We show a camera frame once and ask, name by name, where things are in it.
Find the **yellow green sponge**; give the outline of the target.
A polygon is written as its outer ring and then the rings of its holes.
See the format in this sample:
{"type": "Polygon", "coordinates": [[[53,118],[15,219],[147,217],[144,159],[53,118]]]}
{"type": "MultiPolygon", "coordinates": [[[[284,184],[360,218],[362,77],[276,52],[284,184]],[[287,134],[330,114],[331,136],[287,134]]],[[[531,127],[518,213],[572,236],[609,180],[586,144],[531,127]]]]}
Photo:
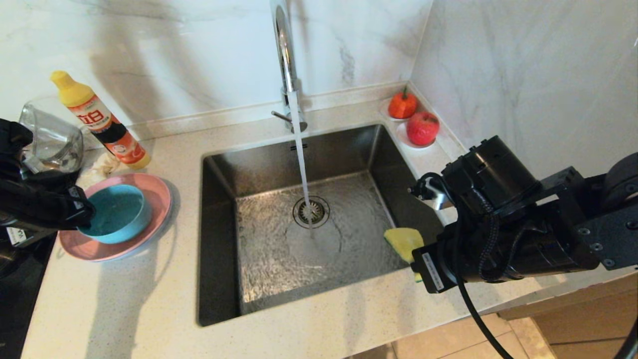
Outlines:
{"type": "Polygon", "coordinates": [[[424,247],[424,239],[420,232],[412,228],[392,228],[384,232],[384,239],[389,243],[394,252],[405,263],[412,266],[414,263],[413,250],[424,247]]]}

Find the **chrome faucet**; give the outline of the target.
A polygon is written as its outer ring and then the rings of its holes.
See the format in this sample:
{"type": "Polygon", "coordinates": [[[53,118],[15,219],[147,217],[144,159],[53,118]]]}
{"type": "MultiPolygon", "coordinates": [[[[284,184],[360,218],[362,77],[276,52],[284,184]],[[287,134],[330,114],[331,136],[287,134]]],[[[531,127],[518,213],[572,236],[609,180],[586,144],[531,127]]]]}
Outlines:
{"type": "Polygon", "coordinates": [[[272,112],[273,116],[287,122],[290,132],[294,133],[290,110],[290,94],[298,94],[301,82],[297,77],[296,62],[294,58],[294,42],[292,27],[290,25],[289,5],[287,0],[269,0],[271,15],[273,18],[274,37],[281,73],[281,101],[284,113],[272,112]]]}

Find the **blue bowl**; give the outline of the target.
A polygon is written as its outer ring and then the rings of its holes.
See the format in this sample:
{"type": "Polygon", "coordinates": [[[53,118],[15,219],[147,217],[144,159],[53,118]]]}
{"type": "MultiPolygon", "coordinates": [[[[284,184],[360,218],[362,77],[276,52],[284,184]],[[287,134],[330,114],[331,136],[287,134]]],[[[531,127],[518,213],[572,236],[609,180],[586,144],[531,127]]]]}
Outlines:
{"type": "Polygon", "coordinates": [[[87,199],[94,208],[88,225],[77,230],[105,244],[123,243],[141,234],[150,224],[152,208],[143,191],[119,184],[99,190],[87,199]]]}

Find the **orange dish soap bottle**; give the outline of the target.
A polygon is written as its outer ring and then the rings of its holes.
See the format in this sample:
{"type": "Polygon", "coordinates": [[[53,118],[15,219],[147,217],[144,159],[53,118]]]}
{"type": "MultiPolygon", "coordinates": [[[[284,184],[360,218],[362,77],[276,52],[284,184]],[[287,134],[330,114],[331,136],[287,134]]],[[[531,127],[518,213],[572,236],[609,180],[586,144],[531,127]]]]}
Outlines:
{"type": "Polygon", "coordinates": [[[66,71],[53,71],[50,80],[58,98],[118,161],[135,170],[145,168],[150,153],[135,139],[94,90],[74,80],[66,71]]]}

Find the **stainless steel sink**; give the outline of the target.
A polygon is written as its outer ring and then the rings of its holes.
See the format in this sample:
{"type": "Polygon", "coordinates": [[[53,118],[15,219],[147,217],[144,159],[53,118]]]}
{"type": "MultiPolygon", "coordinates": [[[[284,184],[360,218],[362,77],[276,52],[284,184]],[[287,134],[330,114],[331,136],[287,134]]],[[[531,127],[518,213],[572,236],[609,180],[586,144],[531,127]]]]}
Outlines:
{"type": "Polygon", "coordinates": [[[442,232],[435,212],[408,193],[416,179],[383,125],[302,145],[309,196],[330,207],[315,229],[293,219],[305,198],[294,141],[203,159],[199,325],[402,270],[405,261],[384,239],[390,228],[416,229],[426,243],[442,232]]]}

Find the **pink plate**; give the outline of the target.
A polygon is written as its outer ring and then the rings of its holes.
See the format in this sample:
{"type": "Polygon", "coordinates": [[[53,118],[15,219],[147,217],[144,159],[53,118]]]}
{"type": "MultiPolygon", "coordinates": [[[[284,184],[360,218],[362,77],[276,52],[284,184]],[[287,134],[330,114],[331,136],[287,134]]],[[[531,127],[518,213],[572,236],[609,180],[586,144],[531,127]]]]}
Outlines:
{"type": "Polygon", "coordinates": [[[67,254],[85,261],[129,255],[160,235],[171,213],[169,187],[149,174],[111,177],[84,192],[96,209],[90,226],[60,230],[57,241],[67,254]]]}

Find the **wooden cabinet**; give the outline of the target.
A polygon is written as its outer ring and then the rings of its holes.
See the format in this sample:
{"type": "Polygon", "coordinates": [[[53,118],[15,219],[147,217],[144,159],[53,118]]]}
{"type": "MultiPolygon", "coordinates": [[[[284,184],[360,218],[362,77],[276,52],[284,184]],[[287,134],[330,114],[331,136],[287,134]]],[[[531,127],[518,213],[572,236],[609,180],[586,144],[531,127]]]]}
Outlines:
{"type": "Polygon", "coordinates": [[[532,320],[558,359],[612,359],[630,345],[638,359],[638,273],[497,314],[532,320]]]}

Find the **black induction cooktop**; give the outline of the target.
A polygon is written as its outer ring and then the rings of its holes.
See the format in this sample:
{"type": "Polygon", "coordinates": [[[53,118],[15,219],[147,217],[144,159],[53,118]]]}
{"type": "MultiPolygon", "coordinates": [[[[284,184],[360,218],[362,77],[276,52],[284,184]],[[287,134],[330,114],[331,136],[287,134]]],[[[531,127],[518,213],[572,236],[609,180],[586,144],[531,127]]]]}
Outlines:
{"type": "Polygon", "coordinates": [[[54,243],[16,248],[0,229],[0,359],[20,359],[54,243]]]}

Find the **orange toy pumpkin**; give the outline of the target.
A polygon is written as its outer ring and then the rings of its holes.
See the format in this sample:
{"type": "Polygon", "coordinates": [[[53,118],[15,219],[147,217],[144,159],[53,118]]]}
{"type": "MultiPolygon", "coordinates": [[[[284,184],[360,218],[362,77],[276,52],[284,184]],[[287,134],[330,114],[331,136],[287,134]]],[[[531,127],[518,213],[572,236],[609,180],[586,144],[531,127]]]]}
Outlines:
{"type": "Polygon", "coordinates": [[[408,92],[407,86],[392,96],[387,111],[391,118],[407,120],[417,112],[419,102],[415,95],[408,92]]]}

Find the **small white dish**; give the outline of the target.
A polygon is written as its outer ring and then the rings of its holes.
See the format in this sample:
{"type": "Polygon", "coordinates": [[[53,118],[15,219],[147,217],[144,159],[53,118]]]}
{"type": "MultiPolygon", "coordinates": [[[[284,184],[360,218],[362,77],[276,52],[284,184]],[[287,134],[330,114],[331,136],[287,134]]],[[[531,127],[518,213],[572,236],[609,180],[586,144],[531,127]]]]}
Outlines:
{"type": "Polygon", "coordinates": [[[437,141],[437,139],[434,138],[428,145],[423,145],[423,146],[415,145],[414,143],[410,141],[410,139],[408,139],[406,122],[400,123],[397,126],[395,130],[395,134],[403,146],[418,152],[424,151],[426,148],[428,148],[429,146],[432,146],[437,141]]]}
{"type": "Polygon", "coordinates": [[[408,119],[411,118],[411,116],[413,114],[415,114],[415,112],[413,112],[407,118],[394,118],[394,117],[390,116],[388,109],[389,109],[389,105],[390,105],[391,100],[392,100],[392,98],[386,98],[386,99],[381,100],[380,105],[378,107],[380,115],[382,117],[384,117],[386,120],[389,120],[389,121],[392,121],[392,122],[395,122],[395,123],[401,123],[403,121],[407,121],[408,119]]]}

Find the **grey plate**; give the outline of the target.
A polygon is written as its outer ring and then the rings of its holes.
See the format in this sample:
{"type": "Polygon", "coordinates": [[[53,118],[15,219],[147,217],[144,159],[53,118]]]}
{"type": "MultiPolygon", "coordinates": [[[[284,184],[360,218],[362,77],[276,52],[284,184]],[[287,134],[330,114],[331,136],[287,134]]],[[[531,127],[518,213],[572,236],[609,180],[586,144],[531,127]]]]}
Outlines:
{"type": "Polygon", "coordinates": [[[148,174],[129,174],[108,180],[109,184],[130,184],[141,189],[150,203],[153,214],[150,224],[129,241],[118,244],[104,244],[107,251],[105,261],[119,260],[149,251],[155,242],[169,232],[177,220],[180,209],[180,195],[171,182],[148,174]]]}

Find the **clear glass jug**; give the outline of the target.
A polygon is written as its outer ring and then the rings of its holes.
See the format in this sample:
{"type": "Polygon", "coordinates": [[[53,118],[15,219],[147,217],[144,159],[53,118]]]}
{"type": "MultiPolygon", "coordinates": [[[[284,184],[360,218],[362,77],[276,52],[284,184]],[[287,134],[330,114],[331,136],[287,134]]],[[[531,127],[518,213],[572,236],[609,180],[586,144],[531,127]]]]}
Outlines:
{"type": "Polygon", "coordinates": [[[84,141],[79,128],[39,109],[33,102],[24,105],[18,122],[32,132],[32,143],[22,152],[22,164],[30,172],[80,170],[84,141]]]}

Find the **metal drain strainer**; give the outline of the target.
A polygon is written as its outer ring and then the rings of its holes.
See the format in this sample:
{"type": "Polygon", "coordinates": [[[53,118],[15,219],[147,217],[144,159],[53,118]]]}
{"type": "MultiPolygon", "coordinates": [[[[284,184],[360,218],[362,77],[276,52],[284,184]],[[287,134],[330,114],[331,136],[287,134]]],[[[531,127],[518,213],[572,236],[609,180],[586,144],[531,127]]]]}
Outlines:
{"type": "Polygon", "coordinates": [[[329,204],[321,197],[311,195],[308,202],[300,198],[293,208],[293,219],[306,229],[319,228],[327,223],[330,216],[329,204]]]}

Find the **red toy apple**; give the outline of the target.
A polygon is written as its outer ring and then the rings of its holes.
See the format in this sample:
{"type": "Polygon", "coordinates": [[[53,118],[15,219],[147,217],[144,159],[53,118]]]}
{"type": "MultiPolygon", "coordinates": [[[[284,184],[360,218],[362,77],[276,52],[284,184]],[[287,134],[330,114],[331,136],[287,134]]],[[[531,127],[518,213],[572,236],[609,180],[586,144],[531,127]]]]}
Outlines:
{"type": "Polygon", "coordinates": [[[417,112],[406,123],[406,135],[416,146],[429,146],[437,138],[440,123],[432,112],[417,112]]]}

